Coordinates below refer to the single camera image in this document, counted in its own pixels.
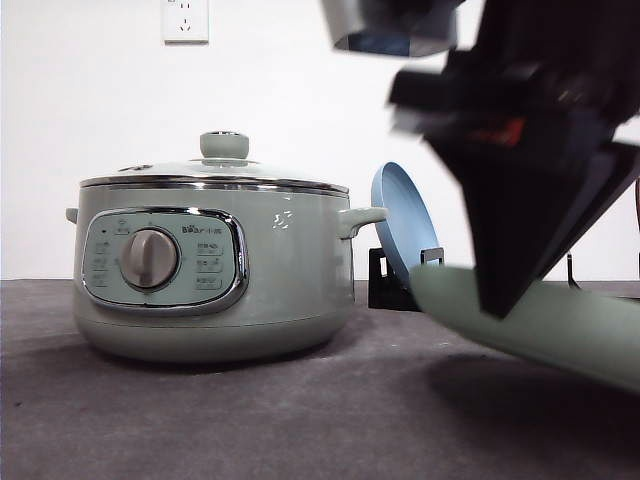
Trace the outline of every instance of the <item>control knob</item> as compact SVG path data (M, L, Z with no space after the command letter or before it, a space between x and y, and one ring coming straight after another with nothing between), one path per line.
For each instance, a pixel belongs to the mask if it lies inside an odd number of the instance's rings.
M122 276L139 288L157 288L169 281L178 265L178 249L167 235L150 228L138 230L120 252Z

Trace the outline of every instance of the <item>wall outlet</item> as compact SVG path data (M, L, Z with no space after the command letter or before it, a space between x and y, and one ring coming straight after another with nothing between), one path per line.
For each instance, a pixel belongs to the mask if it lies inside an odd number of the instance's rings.
M209 43L209 0L162 0L165 43Z

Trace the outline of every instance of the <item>blue frying pan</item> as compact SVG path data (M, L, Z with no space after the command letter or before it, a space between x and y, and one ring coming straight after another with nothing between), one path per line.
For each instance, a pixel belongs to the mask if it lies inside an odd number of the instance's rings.
M440 246L427 207L407 172L393 162L373 178L371 205L389 210L387 220L376 223L376 231L394 273L408 289L409 271L420 265L420 252Z

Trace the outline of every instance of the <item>control panel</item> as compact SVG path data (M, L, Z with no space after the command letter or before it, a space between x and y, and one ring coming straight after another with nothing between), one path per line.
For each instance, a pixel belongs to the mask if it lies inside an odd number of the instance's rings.
M246 288L247 268L244 235L231 215L135 208L91 221L82 276L106 306L187 313L230 306Z

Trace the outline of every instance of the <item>gray table surface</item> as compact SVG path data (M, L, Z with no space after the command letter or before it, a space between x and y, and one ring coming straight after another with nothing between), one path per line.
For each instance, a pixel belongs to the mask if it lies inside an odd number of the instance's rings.
M4 282L2 479L640 478L640 397L357 296L318 348L175 367L90 348L69 281Z

